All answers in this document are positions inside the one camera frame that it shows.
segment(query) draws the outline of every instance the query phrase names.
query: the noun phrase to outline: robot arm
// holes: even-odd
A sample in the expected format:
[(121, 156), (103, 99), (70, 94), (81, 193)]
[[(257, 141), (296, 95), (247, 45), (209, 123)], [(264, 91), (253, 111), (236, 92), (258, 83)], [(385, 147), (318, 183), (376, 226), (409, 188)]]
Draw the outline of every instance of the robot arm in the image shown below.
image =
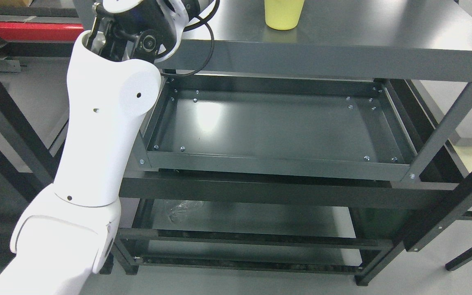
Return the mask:
[(0, 274), (0, 295), (74, 295), (99, 272), (118, 230), (118, 193), (133, 142), (159, 94), (153, 62), (176, 51), (191, 16), (210, 2), (94, 5), (94, 28), (75, 41), (67, 73), (70, 122), (61, 162), (14, 229), (16, 257)]

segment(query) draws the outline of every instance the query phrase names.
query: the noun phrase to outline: dark gray shelf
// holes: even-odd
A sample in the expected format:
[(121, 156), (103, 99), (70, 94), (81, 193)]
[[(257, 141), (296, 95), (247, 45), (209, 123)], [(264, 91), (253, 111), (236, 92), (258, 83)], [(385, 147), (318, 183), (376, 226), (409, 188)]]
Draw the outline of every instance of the dark gray shelf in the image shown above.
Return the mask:
[(29, 7), (0, 6), (0, 15), (77, 17), (72, 0), (34, 0)]
[[(472, 81), (472, 18), (453, 1), (309, 1), (289, 31), (266, 26), (261, 1), (222, 1), (209, 23), (207, 70)], [(209, 39), (205, 28), (187, 32), (159, 66), (198, 68)]]

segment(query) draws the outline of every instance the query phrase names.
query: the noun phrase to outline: transparent plastic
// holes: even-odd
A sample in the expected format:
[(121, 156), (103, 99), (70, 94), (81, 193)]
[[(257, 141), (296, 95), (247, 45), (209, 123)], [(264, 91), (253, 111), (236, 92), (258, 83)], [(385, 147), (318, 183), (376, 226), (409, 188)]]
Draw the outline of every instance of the transparent plastic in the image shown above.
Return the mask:
[(165, 215), (172, 223), (180, 223), (187, 220), (193, 211), (202, 208), (202, 200), (165, 200)]

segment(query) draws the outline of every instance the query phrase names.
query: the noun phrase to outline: bottom shelf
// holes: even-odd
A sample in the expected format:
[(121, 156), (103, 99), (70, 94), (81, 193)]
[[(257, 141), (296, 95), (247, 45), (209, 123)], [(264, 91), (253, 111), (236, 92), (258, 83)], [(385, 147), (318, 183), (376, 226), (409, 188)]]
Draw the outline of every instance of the bottom shelf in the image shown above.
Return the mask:
[(141, 265), (333, 273), (363, 286), (394, 248), (356, 237), (346, 207), (205, 202), (173, 223), (164, 200), (147, 202), (138, 228), (120, 228), (112, 251), (131, 275)]

